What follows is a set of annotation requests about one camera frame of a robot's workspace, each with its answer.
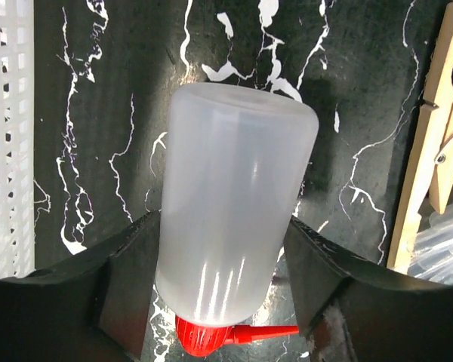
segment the red nozzle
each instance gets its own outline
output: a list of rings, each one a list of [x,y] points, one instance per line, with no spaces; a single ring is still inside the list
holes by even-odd
[[[186,352],[196,357],[206,357],[222,345],[242,345],[261,339],[298,334],[297,326],[252,327],[202,327],[176,316],[176,334]]]
[[[253,341],[262,339],[290,336],[298,334],[299,327],[297,326],[268,326],[268,327],[252,327],[247,325],[234,326],[230,334],[225,339],[225,345],[243,345]]]

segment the white veins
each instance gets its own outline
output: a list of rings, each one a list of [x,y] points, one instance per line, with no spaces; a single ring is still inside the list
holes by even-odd
[[[40,192],[44,195],[43,200],[34,201],[34,204],[47,203],[47,207],[39,206],[35,210],[37,212],[37,216],[35,217],[35,220],[34,220],[34,226],[35,226],[37,224],[37,221],[39,220],[41,211],[44,211],[45,213],[51,213],[52,204],[51,204],[51,196],[47,192],[44,191],[44,189],[39,185],[39,183],[37,183],[37,180],[35,180],[35,178],[33,179],[33,183],[35,184],[35,186],[37,186],[37,188],[40,190]]]
[[[287,336],[287,338],[285,339],[284,342],[282,342],[282,347],[284,348],[284,351],[282,352],[281,355],[279,355],[279,357],[276,359],[276,362],[279,362],[280,358],[282,358],[282,356],[285,356],[288,351],[287,351],[287,346],[285,345],[285,343],[289,343],[290,342],[290,336]]]
[[[329,61],[327,60],[327,56],[324,54],[324,59],[320,58],[320,63],[322,64],[322,69],[327,70],[327,65],[329,64]]]
[[[243,75],[242,73],[239,72],[239,70],[233,66],[233,64],[230,62],[230,54],[233,49],[233,43],[232,43],[232,37],[234,35],[233,33],[233,27],[230,22],[230,19],[228,17],[227,13],[218,13],[217,14],[217,19],[220,21],[224,26],[225,26],[225,34],[228,40],[230,41],[230,51],[228,53],[228,56],[226,57],[226,62],[223,64],[218,70],[214,70],[210,66],[206,64],[202,64],[202,70],[205,72],[206,76],[210,81],[224,81],[231,75],[236,75],[240,79],[243,79],[246,81],[247,79],[251,78],[254,74],[255,70],[252,70],[249,75]]]
[[[327,224],[329,224],[329,220],[324,221],[324,223],[317,229],[317,232],[320,233],[324,229],[324,227],[327,226]]]
[[[406,22],[407,22],[407,19],[408,19],[408,16],[409,16],[409,13],[411,11],[411,9],[413,8],[414,4],[415,4],[416,0],[414,0],[410,5],[409,5],[409,8],[408,10],[406,11],[406,16],[405,16],[405,21],[403,22],[403,36],[402,36],[402,45],[407,48],[408,47],[408,44],[406,42],[406,39],[405,39],[405,25],[406,25]],[[379,243],[379,245],[377,246],[377,249],[381,252],[381,257],[380,259],[378,260],[378,264],[381,264],[382,261],[383,261],[383,258],[384,258],[384,254],[385,252],[382,251],[382,246],[386,240],[386,236],[387,236],[387,225],[386,225],[386,212],[379,209],[378,207],[375,206],[374,204],[374,201],[372,200],[372,197],[371,195],[359,188],[356,183],[354,182],[354,176],[356,175],[356,168],[357,168],[357,163],[359,162],[359,157],[360,155],[366,150],[366,149],[370,149],[370,148],[373,148],[373,147],[377,147],[385,142],[387,142],[388,140],[390,140],[391,138],[396,138],[397,134],[399,133],[399,131],[401,130],[402,126],[408,121],[408,118],[410,116],[410,114],[412,113],[414,107],[411,108],[411,111],[406,114],[406,110],[405,110],[405,104],[406,102],[408,102],[409,98],[411,97],[411,94],[414,90],[414,87],[416,86],[417,82],[418,82],[418,77],[419,77],[419,61],[418,61],[418,57],[416,55],[416,53],[414,52],[414,49],[411,48],[411,55],[413,57],[413,60],[416,64],[416,70],[415,70],[415,74],[414,74],[414,79],[413,79],[413,82],[411,83],[411,88],[409,89],[409,92],[408,92],[408,95],[405,97],[405,99],[402,101],[401,103],[401,114],[398,118],[398,121],[396,122],[396,126],[394,127],[394,129],[391,131],[390,134],[388,134],[386,137],[384,137],[382,140],[380,141],[377,141],[375,143],[372,143],[372,144],[368,144],[364,147],[362,147],[354,156],[353,156],[353,160],[354,160],[354,165],[353,165],[353,169],[351,170],[351,174],[350,174],[350,178],[349,180],[346,182],[346,184],[342,187],[341,191],[339,192],[339,203],[341,204],[341,207],[342,207],[342,211],[344,212],[344,214],[347,216],[347,218],[349,220],[351,220],[349,214],[346,212],[346,209],[344,207],[344,203],[342,202],[342,199],[341,199],[341,196],[342,196],[342,193],[344,192],[344,190],[349,187],[350,189],[352,189],[354,191],[354,196],[353,196],[353,199],[351,200],[351,204],[358,198],[359,195],[364,195],[368,200],[369,200],[369,203],[372,207],[372,209],[376,212],[376,213],[379,213],[381,215],[381,222],[383,224],[383,230],[384,230],[384,233],[383,233],[383,236],[381,238],[381,242]]]
[[[163,149],[166,149],[166,145],[163,143],[163,137],[166,136],[168,132],[163,132],[161,133],[158,138],[153,142],[153,149],[151,150],[151,156],[149,157],[149,169],[153,173],[153,176],[156,177],[156,174],[153,170],[153,156],[156,152],[156,147],[158,147],[158,144],[162,146]]]
[[[156,285],[153,285],[153,292],[156,298],[153,301],[153,313],[149,318],[149,325],[153,330],[153,338],[157,341],[153,349],[155,362],[166,362],[174,335],[174,313],[168,307],[161,308],[158,304],[159,294]]]
[[[284,45],[284,41],[276,38],[275,36],[269,34],[266,29],[272,25],[273,17],[277,14],[279,10],[279,2],[278,0],[260,0],[258,4],[258,10],[260,14],[258,19],[260,21],[260,29],[262,31],[262,45],[258,52],[257,58],[260,54],[264,51],[270,51],[272,55],[272,71],[267,76],[267,87],[268,84],[271,84],[270,93],[275,91],[282,91],[283,93],[290,96],[292,99],[302,102],[302,97],[300,96],[299,92],[295,87],[290,84],[287,79],[280,78],[280,73],[282,71],[282,63],[277,58],[277,47],[279,45]],[[272,44],[265,46],[265,41],[270,39]]]
[[[305,189],[305,181],[302,181],[302,184],[300,185],[300,191],[299,191],[299,198],[297,200],[297,205],[295,205],[295,210],[292,213],[295,217],[299,217],[299,211],[300,211],[300,203],[302,196],[304,196],[304,189]]]
[[[339,112],[337,111],[337,104],[334,112],[334,130],[339,133],[339,126],[341,125],[341,119],[339,118]]]
[[[218,13],[217,19],[220,23],[225,25],[225,34],[226,34],[228,40],[233,38],[233,27],[232,27],[232,24],[230,22],[230,19],[229,19],[227,13]]]
[[[104,7],[103,2],[95,1],[93,3],[91,0],[89,0],[87,1],[87,6],[89,10],[98,14],[104,20],[104,22],[103,24],[98,24],[94,22],[93,25],[94,30],[93,33],[91,34],[91,37],[94,39],[94,45],[92,51],[87,56],[87,60],[84,61],[75,59],[76,61],[82,63],[82,65],[84,66],[84,69],[82,71],[76,71],[74,69],[74,66],[71,64],[71,58],[73,58],[73,56],[71,57],[68,52],[69,43],[67,41],[67,15],[65,8],[62,7],[63,12],[62,33],[64,46],[63,46],[63,57],[59,58],[70,68],[72,81],[70,84],[70,89],[67,95],[66,102],[66,129],[65,132],[63,133],[64,148],[62,151],[62,155],[60,157],[57,157],[56,163],[59,176],[62,179],[63,190],[67,194],[67,199],[64,204],[63,225],[62,229],[60,230],[60,237],[62,239],[62,242],[64,243],[64,245],[66,245],[67,249],[71,254],[77,254],[85,249],[85,247],[82,245],[82,242],[84,241],[84,228],[93,222],[94,212],[92,210],[92,203],[91,199],[88,196],[88,193],[84,190],[82,186],[79,185],[80,174],[78,168],[75,166],[75,161],[77,157],[77,144],[76,136],[74,134],[74,122],[70,115],[70,103],[72,96],[78,93],[76,85],[80,77],[86,77],[88,80],[94,82],[94,74],[92,73],[91,63],[93,59],[99,60],[102,56],[102,50],[100,49],[100,46],[98,44],[99,35],[103,34],[109,21],[107,11]],[[74,173],[73,184],[69,184],[66,181],[62,171],[63,164],[69,166],[72,172]],[[72,187],[78,190],[77,193],[73,192],[71,194],[71,191],[69,189]],[[69,220],[67,219],[67,214],[69,211],[69,203],[71,203],[71,201],[75,207],[75,214],[77,215],[79,221],[75,225],[71,226],[72,228],[72,233],[70,233],[71,235],[66,236],[66,226],[69,222]],[[82,208],[84,210],[81,210],[79,206],[81,201],[83,201]]]
[[[283,257],[284,254],[285,254],[285,250],[284,250],[284,247],[282,246],[280,248],[279,255],[277,256],[277,262],[280,261],[280,259]]]
[[[151,189],[148,189],[148,191],[146,191],[146,195],[144,196],[144,209],[146,210],[146,212],[149,212],[149,209],[148,209],[148,196],[149,196],[149,192],[151,191]]]
[[[183,24],[185,38],[180,46],[180,58],[181,58],[181,61],[186,66],[185,77],[188,76],[188,74],[190,73],[190,69],[191,69],[190,62],[188,62],[188,60],[186,59],[186,48],[188,47],[188,44],[190,43],[190,39],[191,39],[187,24],[188,24],[188,17],[190,16],[190,11],[191,11],[192,5],[193,5],[193,0],[188,0],[188,5],[186,6],[186,11],[184,13],[184,24]]]
[[[317,53],[317,51],[325,51],[324,47],[322,46],[322,43],[324,42],[324,39],[327,38],[327,35],[329,35],[329,23],[327,21],[327,15],[325,13],[325,0],[321,0],[320,6],[319,6],[319,14],[321,17],[324,18],[324,26],[322,27],[322,33],[320,34],[319,38],[317,39],[316,45],[314,45],[314,48],[309,52],[309,55],[307,55],[307,58],[305,59],[304,66],[302,67],[302,71],[299,74],[299,78],[297,79],[297,89],[300,89],[300,86],[302,85],[302,81],[304,79],[304,74],[305,74],[305,69],[307,68],[307,65],[309,65],[310,58],[312,58],[312,55]],[[325,69],[327,68],[327,62],[322,63],[322,68]]]
[[[125,199],[121,196],[121,194],[119,194],[119,188],[121,187],[121,179],[119,177],[119,172],[114,167],[114,160],[116,159],[116,156],[117,157],[121,157],[121,156],[126,154],[126,152],[129,150],[129,146],[131,145],[131,141],[133,140],[133,133],[134,133],[134,121],[133,121],[133,117],[134,117],[134,103],[133,103],[133,97],[134,97],[134,95],[131,94],[131,100],[130,100],[131,117],[129,118],[129,123],[131,125],[131,131],[129,132],[128,144],[126,145],[126,148],[124,149],[124,151],[122,151],[120,153],[113,153],[111,159],[109,159],[109,165],[111,167],[111,170],[114,173],[114,178],[116,179],[116,196],[119,198],[119,200],[121,200],[122,210],[125,212],[128,220],[130,222],[133,222],[133,218],[131,217],[131,214],[129,213],[128,209],[126,208]]]

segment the bottle cap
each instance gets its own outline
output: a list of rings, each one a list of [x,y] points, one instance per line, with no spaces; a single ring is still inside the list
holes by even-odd
[[[203,327],[176,316],[176,334],[184,350],[195,357],[206,357],[221,347],[232,327]]]
[[[262,339],[298,334],[297,326],[203,327],[176,316],[176,334],[184,350],[195,357],[206,357],[222,345],[242,345]]]

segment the clear plastic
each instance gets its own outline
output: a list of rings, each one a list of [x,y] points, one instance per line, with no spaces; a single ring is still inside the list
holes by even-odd
[[[224,327],[260,307],[318,128],[310,107],[260,90],[176,91],[156,286],[179,317]]]
[[[0,0],[0,278],[34,269],[33,0]]]
[[[437,283],[453,284],[453,204],[443,215],[430,216],[431,227],[419,232],[408,274]]]

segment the plastic bottle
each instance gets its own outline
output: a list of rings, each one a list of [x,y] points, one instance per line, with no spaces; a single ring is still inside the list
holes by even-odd
[[[308,106],[225,84],[174,94],[156,286],[178,317],[226,327],[268,291],[319,123]]]

